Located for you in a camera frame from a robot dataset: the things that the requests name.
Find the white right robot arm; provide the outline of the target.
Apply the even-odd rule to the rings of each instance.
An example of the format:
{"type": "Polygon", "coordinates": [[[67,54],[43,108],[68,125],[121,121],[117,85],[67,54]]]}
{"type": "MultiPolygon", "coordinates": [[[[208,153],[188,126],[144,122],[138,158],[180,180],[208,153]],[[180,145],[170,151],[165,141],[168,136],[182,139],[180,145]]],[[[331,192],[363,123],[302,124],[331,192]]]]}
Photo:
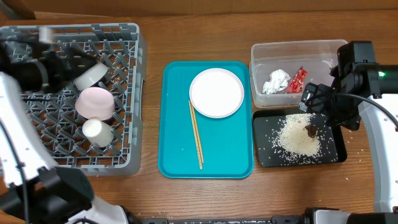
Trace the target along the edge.
{"type": "Polygon", "coordinates": [[[370,41],[351,41],[337,51],[330,86],[308,83],[299,109],[324,114],[327,125],[351,131],[364,124],[374,171],[374,212],[308,208],[302,223],[397,223],[397,65],[376,62],[370,41]]]}

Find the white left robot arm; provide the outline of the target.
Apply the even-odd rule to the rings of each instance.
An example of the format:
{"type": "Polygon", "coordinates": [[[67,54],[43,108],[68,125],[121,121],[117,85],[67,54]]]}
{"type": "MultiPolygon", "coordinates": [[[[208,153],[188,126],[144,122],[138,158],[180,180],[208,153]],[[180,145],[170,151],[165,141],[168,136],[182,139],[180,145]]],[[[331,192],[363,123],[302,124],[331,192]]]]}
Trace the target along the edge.
{"type": "Polygon", "coordinates": [[[49,154],[26,115],[23,92],[57,93],[69,83],[83,90],[108,69],[95,57],[67,47],[59,57],[50,49],[52,30],[21,34],[13,41],[29,45],[30,60],[13,62],[1,50],[1,164],[7,192],[1,210],[26,223],[135,223],[124,207],[97,197],[79,169],[61,167],[49,154]]]}

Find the small pink-white bowl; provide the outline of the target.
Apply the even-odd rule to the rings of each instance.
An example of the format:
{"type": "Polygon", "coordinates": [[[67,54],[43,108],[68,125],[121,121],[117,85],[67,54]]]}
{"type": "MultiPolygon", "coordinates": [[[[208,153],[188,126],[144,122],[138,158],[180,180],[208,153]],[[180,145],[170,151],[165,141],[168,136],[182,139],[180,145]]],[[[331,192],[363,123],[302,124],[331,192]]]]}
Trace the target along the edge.
{"type": "Polygon", "coordinates": [[[89,87],[80,93],[75,109],[86,119],[108,120],[115,112],[114,97],[108,90],[89,87]]]}

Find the cream white cup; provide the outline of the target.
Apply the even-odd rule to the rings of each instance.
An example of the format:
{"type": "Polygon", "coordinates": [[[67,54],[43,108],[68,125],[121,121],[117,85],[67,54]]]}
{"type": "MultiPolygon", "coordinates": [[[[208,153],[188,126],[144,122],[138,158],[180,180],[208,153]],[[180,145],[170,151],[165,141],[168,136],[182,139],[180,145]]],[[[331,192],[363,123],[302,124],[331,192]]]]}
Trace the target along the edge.
{"type": "Polygon", "coordinates": [[[111,126],[97,119],[85,121],[82,131],[87,140],[97,147],[106,147],[114,138],[111,126]]]}

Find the clear plastic bin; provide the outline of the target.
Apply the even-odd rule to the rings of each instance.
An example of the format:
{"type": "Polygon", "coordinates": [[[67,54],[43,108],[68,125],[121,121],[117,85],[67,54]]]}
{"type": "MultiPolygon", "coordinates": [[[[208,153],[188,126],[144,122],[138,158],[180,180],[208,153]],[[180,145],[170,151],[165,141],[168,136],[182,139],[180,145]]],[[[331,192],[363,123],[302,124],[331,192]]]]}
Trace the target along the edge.
{"type": "Polygon", "coordinates": [[[324,84],[330,86],[333,77],[330,70],[337,66],[337,51],[346,40],[304,40],[293,42],[273,42],[255,44],[251,48],[251,92],[257,108],[297,106],[300,93],[278,92],[267,95],[262,92],[269,75],[282,69],[294,77],[299,68],[307,71],[304,84],[324,84]]]}

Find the teal plastic tray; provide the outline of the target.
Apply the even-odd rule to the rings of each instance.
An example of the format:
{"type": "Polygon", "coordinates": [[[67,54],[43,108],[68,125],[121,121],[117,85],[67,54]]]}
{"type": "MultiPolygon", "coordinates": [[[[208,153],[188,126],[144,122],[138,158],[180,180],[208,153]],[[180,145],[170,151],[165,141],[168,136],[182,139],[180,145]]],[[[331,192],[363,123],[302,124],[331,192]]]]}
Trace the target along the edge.
{"type": "Polygon", "coordinates": [[[177,61],[163,71],[158,167],[168,178],[243,179],[254,168],[250,75],[239,61],[177,61]],[[208,68],[233,72],[242,82],[241,107],[226,118],[196,114],[204,163],[198,161],[188,104],[193,79],[208,68]]]}

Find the grey dish rack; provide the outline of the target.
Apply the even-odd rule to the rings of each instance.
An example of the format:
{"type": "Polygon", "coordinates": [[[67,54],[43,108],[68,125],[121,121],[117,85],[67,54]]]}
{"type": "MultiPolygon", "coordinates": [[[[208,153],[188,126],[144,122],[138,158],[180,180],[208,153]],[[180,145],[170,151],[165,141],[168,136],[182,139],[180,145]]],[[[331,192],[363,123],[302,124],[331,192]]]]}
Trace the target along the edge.
{"type": "MultiPolygon", "coordinates": [[[[36,34],[45,26],[1,28],[1,50],[13,62],[30,60],[29,45],[13,41],[21,34],[36,34]]],[[[50,49],[59,57],[74,47],[108,67],[106,75],[91,87],[108,90],[115,112],[102,122],[114,138],[106,147],[87,140],[82,127],[89,120],[78,114],[75,103],[82,91],[73,82],[57,93],[23,92],[25,112],[49,154],[61,167],[77,168],[86,175],[132,175],[141,164],[143,122],[141,95],[145,80],[147,47],[139,26],[127,24],[80,24],[46,26],[52,30],[50,49]]]]}

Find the white tissue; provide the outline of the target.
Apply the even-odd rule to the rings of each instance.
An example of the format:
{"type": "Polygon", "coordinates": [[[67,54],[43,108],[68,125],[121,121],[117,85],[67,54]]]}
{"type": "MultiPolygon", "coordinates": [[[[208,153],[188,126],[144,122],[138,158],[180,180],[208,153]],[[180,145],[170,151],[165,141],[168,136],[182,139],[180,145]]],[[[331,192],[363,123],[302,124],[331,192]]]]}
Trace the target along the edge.
{"type": "Polygon", "coordinates": [[[282,69],[275,70],[270,73],[269,81],[263,84],[263,94],[274,94],[287,88],[290,75],[282,69]]]}

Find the brown food scrap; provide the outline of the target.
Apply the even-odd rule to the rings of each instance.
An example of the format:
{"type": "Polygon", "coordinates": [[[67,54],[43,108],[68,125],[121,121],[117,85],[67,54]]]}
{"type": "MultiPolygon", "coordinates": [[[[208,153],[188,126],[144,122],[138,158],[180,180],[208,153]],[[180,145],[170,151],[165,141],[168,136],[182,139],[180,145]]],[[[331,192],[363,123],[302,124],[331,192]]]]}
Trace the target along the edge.
{"type": "Polygon", "coordinates": [[[315,138],[317,136],[318,128],[315,125],[306,125],[305,129],[310,138],[315,138]]]}

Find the grey-white bowl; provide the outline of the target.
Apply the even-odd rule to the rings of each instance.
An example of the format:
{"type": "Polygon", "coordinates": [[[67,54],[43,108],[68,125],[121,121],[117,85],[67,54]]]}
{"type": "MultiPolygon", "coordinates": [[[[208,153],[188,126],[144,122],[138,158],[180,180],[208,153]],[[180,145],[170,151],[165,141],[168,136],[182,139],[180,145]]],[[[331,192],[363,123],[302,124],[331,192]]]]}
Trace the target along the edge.
{"type": "Polygon", "coordinates": [[[93,67],[89,68],[86,72],[74,79],[74,84],[78,90],[82,91],[86,88],[93,86],[99,82],[107,73],[108,67],[101,62],[98,62],[93,67]]]}

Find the wooden chopstick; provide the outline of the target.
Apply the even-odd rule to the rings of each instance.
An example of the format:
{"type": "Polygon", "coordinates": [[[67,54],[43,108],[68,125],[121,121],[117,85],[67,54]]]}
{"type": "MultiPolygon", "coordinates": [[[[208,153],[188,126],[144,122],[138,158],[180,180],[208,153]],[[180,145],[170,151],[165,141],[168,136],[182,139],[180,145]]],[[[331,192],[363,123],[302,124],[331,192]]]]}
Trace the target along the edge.
{"type": "Polygon", "coordinates": [[[201,158],[202,158],[202,162],[203,162],[203,164],[204,164],[204,156],[203,156],[203,149],[202,149],[202,145],[201,145],[201,139],[200,139],[199,128],[198,128],[198,135],[199,135],[199,142],[200,142],[200,149],[201,149],[201,158]]]}
{"type": "Polygon", "coordinates": [[[196,149],[197,149],[197,155],[198,155],[198,162],[200,166],[200,170],[203,169],[203,162],[201,158],[201,149],[200,149],[200,142],[199,142],[199,135],[198,135],[198,127],[197,127],[197,122],[196,122],[196,117],[195,117],[195,109],[192,106],[191,101],[188,101],[189,107],[190,107],[190,116],[192,120],[192,128],[193,128],[193,134],[195,138],[195,144],[196,144],[196,149]]]}

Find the large white plate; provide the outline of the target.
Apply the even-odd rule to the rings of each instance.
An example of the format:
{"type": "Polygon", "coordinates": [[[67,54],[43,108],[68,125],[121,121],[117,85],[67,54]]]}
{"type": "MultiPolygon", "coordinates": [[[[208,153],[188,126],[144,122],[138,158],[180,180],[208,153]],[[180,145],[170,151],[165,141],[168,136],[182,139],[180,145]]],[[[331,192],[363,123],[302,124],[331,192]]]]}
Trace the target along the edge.
{"type": "Polygon", "coordinates": [[[226,118],[241,107],[244,87],[233,72],[223,68],[209,68],[191,82],[189,99],[192,106],[209,118],[226,118]]]}

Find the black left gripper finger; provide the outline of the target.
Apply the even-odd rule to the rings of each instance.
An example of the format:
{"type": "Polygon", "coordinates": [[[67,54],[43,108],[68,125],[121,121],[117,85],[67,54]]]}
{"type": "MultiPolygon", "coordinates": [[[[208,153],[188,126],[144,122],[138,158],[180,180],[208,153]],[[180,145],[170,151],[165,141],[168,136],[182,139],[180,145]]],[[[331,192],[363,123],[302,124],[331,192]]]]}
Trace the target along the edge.
{"type": "Polygon", "coordinates": [[[67,48],[67,55],[70,59],[70,63],[80,70],[88,70],[97,64],[97,59],[95,57],[74,47],[67,48]]]}
{"type": "Polygon", "coordinates": [[[63,73],[63,84],[67,86],[82,75],[83,74],[79,70],[66,70],[63,73]]]}

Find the red snack wrapper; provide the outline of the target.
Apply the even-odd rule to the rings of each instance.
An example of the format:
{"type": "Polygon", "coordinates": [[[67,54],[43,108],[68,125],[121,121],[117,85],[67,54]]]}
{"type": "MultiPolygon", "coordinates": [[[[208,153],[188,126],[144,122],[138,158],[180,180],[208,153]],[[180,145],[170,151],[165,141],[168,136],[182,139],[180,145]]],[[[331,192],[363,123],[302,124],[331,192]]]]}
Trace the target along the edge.
{"type": "Polygon", "coordinates": [[[304,79],[307,76],[307,71],[300,67],[287,88],[286,93],[301,93],[303,90],[304,79]]]}

